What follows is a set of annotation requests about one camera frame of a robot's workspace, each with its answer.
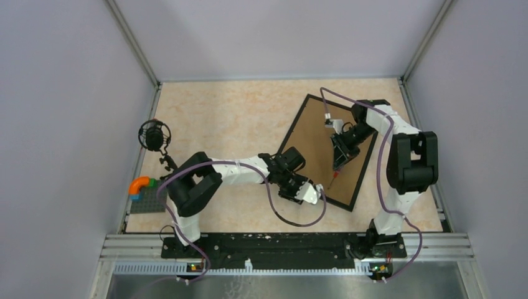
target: black frame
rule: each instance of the black frame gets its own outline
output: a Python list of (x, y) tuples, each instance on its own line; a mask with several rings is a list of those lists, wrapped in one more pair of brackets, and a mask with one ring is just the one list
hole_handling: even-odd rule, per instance
[[(282, 143), (281, 143), (281, 145), (279, 147), (278, 153), (282, 153), (283, 152), (284, 147), (286, 146), (286, 143), (288, 142), (288, 139), (290, 138), (291, 133), (293, 132), (293, 128), (295, 128), (295, 125), (297, 125), (297, 121), (299, 121), (299, 118), (301, 118), (301, 114), (303, 113), (303, 110), (306, 107), (306, 104), (307, 104), (308, 100), (310, 100), (310, 99), (317, 100), (317, 101), (320, 101), (320, 102), (323, 101), (322, 98), (316, 97), (314, 95), (311, 95), (311, 94), (307, 94), (306, 95), (306, 98), (304, 99), (304, 102), (301, 105), (301, 108), (299, 109), (299, 112), (297, 112), (297, 115), (295, 115), (295, 119), (291, 123), (291, 126), (288, 129), (288, 132), (286, 133), (286, 136), (284, 137), (284, 140), (282, 141)], [(334, 103), (334, 102), (331, 102), (331, 101), (326, 101), (326, 103), (328, 105), (332, 105), (332, 106), (335, 106), (335, 107), (338, 107), (338, 108), (341, 108), (341, 109), (345, 109), (347, 111), (350, 111), (350, 113), (352, 113), (352, 107), (347, 107), (347, 106), (344, 106), (344, 105), (341, 105), (341, 104), (338, 104), (338, 103)], [(367, 166), (369, 165), (369, 160), (370, 160), (370, 157), (372, 156), (372, 151), (374, 150), (374, 144), (376, 142), (377, 136), (378, 136), (378, 132), (375, 132), (374, 134), (372, 134), (372, 141), (370, 142), (369, 149), (367, 150), (367, 156), (366, 156), (365, 161), (363, 163), (363, 167), (361, 168), (361, 172), (359, 173), (359, 178), (357, 179), (356, 188), (354, 190), (354, 193), (352, 193), (352, 199), (350, 200), (350, 204), (348, 204), (348, 205), (344, 204), (344, 203), (339, 202), (339, 201), (337, 201), (335, 199), (332, 199), (330, 197), (326, 198), (326, 201), (328, 203), (333, 204), (334, 206), (340, 207), (341, 209), (345, 209), (345, 210), (347, 210), (349, 212), (352, 212), (352, 210), (354, 210), (354, 206), (355, 206), (356, 201), (357, 201), (357, 195), (359, 194), (359, 188), (361, 187), (361, 184), (363, 183), (363, 178), (365, 177), (365, 173), (367, 172)]]

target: black mounting plate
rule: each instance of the black mounting plate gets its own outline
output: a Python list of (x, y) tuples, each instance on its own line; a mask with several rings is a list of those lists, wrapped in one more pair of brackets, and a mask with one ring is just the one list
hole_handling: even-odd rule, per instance
[[(194, 242), (211, 259), (211, 268), (244, 268), (251, 259), (254, 269), (331, 269), (354, 268), (353, 249), (365, 234), (329, 233), (210, 233)], [(393, 250), (392, 257), (406, 257)], [(162, 259), (201, 259), (190, 246), (175, 237), (163, 239)]]

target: zip tie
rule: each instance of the zip tie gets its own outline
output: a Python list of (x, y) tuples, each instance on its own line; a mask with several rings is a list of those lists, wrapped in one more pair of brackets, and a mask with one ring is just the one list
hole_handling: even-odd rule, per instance
[(240, 160), (238, 160), (238, 159), (235, 160), (235, 166), (237, 167), (237, 176), (235, 178), (233, 178), (232, 182), (236, 181), (238, 179), (238, 177), (242, 174), (242, 172), (240, 170)]

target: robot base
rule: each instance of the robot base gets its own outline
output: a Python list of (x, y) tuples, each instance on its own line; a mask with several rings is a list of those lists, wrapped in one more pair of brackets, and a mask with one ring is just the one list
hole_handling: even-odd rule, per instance
[(370, 222), (369, 229), (364, 235), (356, 235), (356, 238), (352, 238), (345, 245), (347, 255), (354, 259), (386, 258), (388, 254), (392, 258), (407, 257), (402, 235), (379, 235), (374, 220)]

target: metal frame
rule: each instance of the metal frame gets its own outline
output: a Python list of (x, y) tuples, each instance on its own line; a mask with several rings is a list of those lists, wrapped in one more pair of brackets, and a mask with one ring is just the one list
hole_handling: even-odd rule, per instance
[(158, 88), (160, 86), (160, 82), (156, 77), (156, 74), (154, 74), (154, 71), (152, 70), (152, 67), (149, 64), (147, 57), (139, 47), (136, 37), (134, 36), (134, 34), (132, 34), (128, 23), (126, 22), (125, 17), (123, 16), (123, 13), (121, 13), (121, 9), (119, 9), (119, 6), (115, 2), (115, 0), (104, 0), (104, 2), (106, 4), (106, 7), (108, 8), (108, 11), (111, 13), (112, 17), (116, 21), (116, 25), (121, 31), (123, 37), (125, 38), (126, 43), (130, 47), (130, 51), (134, 53), (134, 56), (136, 57), (139, 65), (141, 66), (147, 77), (149, 78), (150, 82), (156, 88)]
[(435, 20), (431, 24), (431, 27), (429, 27), (429, 30), (427, 30), (427, 33), (425, 34), (425, 37), (423, 38), (422, 42), (418, 46), (418, 49), (414, 53), (411, 59), (411, 62), (407, 66), (407, 69), (405, 69), (405, 73), (403, 73), (402, 80), (404, 82), (409, 81), (411, 75), (416, 69), (416, 66), (420, 62), (420, 59), (422, 58), (425, 51), (427, 50), (427, 47), (430, 45), (435, 34), (438, 32), (438, 29), (442, 25), (442, 22), (444, 21), (445, 16), (450, 11), (450, 9), (453, 7), (455, 2), (456, 0), (444, 0), (444, 3), (442, 4), (440, 11), (438, 11), (438, 14), (435, 17)]
[[(409, 260), (418, 249), (418, 234), (402, 234), (408, 257), (394, 262)], [(158, 234), (108, 235), (103, 244), (99, 261), (167, 261), (161, 258), (163, 242)], [(423, 246), (416, 259), (419, 262), (472, 261), (474, 253), (465, 233), (423, 233)], [(383, 262), (385, 259), (363, 259), (362, 262)]]
[[(148, 76), (151, 83), (156, 87), (156, 94), (153, 98), (153, 104), (149, 114), (149, 118), (154, 117), (156, 108), (161, 94), (161, 83), (157, 79), (152, 67), (149, 65), (146, 56), (141, 50), (136, 38), (130, 30), (123, 14), (121, 13), (115, 0), (104, 0), (108, 10), (114, 17), (117, 26), (119, 27), (123, 37), (127, 41), (128, 45), (138, 63)], [(405, 70), (405, 73), (399, 78), (398, 83), (400, 85), (400, 91), (405, 102), (405, 106), (411, 121), (411, 124), (421, 128), (420, 120), (417, 117), (415, 107), (412, 101), (412, 97), (408, 91), (407, 82), (412, 76), (414, 70), (420, 62), (420, 59), (426, 52), (428, 45), (433, 40), (435, 34), (438, 32), (446, 14), (450, 11), (456, 0), (445, 0), (440, 11), (438, 12), (435, 20), (431, 24), (428, 32), (423, 38), (420, 46), (413, 55), (413, 58)], [(134, 177), (138, 176), (141, 171), (141, 164), (144, 159), (144, 151), (141, 150), (138, 154), (138, 159), (134, 166)], [(444, 223), (448, 223), (450, 219), (449, 210), (447, 209), (445, 202), (443, 201), (443, 192), (439, 184), (431, 188), (435, 202), (438, 208), (439, 217)], [(130, 210), (130, 203), (127, 203), (126, 209), (123, 213), (120, 227), (116, 235), (108, 235), (103, 245), (96, 275), (93, 281), (90, 298), (92, 299), (104, 299), (108, 293), (111, 278), (116, 266), (120, 266), (123, 269), (123, 265), (174, 265), (175, 261), (168, 261), (161, 258), (161, 247), (163, 246), (162, 241), (159, 239), (157, 234), (125, 234), (121, 235), (121, 226), (125, 223), (128, 217), (128, 211)], [(411, 257), (418, 246), (418, 235), (417, 234), (403, 234), (404, 242), (407, 247), (408, 256)], [(395, 262), (404, 262), (407, 259), (394, 259)], [(329, 275), (354, 275), (361, 273), (361, 270), (365, 263), (369, 262), (382, 262), (381, 259), (365, 259), (361, 262), (357, 262), (359, 269), (345, 269), (350, 271), (344, 271), (343, 273), (328, 273)], [(484, 279), (479, 271), (478, 265), (476, 264), (475, 256), (469, 242), (469, 238), (465, 233), (423, 233), (423, 247), (420, 255), (417, 258), (420, 262), (443, 262), (443, 261), (455, 261), (458, 263), (461, 277), (466, 289), (468, 298), (489, 298), (488, 290), (484, 284)], [(252, 269), (241, 269), (242, 272), (236, 273), (241, 275), (251, 275)], [(225, 274), (223, 271), (211, 272), (211, 275), (222, 275)], [(287, 275), (285, 272), (275, 273), (266, 272), (268, 275)]]

